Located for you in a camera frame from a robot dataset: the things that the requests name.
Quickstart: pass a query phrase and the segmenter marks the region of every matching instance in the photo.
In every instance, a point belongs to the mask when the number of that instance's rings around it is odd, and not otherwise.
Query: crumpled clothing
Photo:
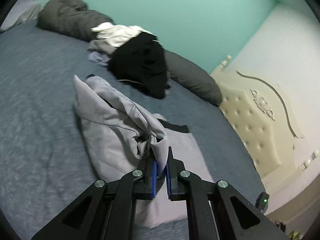
[[[88,55],[88,59],[92,62],[98,63],[101,66],[108,66],[110,58],[104,53],[93,51]]]
[[[156,42],[157,37],[142,32],[119,47],[108,62],[108,70],[118,80],[141,83],[134,85],[154,98],[164,98],[167,88],[167,65],[164,49]]]
[[[101,23],[92,32],[98,33],[98,40],[105,40],[110,46],[119,48],[141,32],[152,34],[139,26],[113,25],[110,22]]]
[[[212,181],[199,146],[187,126],[172,125],[113,88],[106,80],[89,75],[85,82],[74,78],[75,110],[97,174],[106,182],[137,169],[141,159],[153,155],[159,177],[168,159],[174,158],[188,171]],[[168,199],[166,183],[153,200],[137,200],[135,223],[149,228],[187,217],[183,201]]]
[[[92,40],[88,48],[88,50],[102,52],[109,56],[111,56],[116,49],[116,47],[110,46],[105,40]]]

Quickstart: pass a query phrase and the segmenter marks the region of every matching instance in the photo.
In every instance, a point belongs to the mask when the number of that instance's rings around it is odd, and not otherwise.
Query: pile of clothes
[[[139,26],[114,25],[113,19],[88,10],[82,0],[50,0],[37,26],[89,41],[89,60],[108,66],[114,76],[155,98],[164,98],[167,65],[164,49]]]
[[[121,81],[155,98],[164,98],[167,86],[167,65],[164,49],[152,33],[139,26],[102,23],[92,32],[97,39],[89,44],[92,61],[108,65],[108,69]]]

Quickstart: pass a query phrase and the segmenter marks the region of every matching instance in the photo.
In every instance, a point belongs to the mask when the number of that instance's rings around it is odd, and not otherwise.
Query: white shirt
[[[91,29],[97,32],[98,40],[105,40],[110,46],[120,47],[141,32],[152,34],[139,26],[113,25],[112,23],[101,23]]]

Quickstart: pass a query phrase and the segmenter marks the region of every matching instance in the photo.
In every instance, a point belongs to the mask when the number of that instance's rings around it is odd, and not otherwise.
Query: decorative carving
[[[251,91],[251,94],[253,95],[253,100],[256,103],[257,107],[267,116],[269,116],[273,121],[275,121],[276,119],[273,117],[274,113],[271,110],[268,103],[265,101],[265,99],[261,97],[256,90],[250,89],[250,91]]]

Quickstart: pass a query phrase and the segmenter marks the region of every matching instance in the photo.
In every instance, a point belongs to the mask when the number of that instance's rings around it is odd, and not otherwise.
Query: teal wall
[[[226,55],[240,52],[276,4],[276,0],[84,1],[117,24],[151,31],[166,49],[209,73]]]

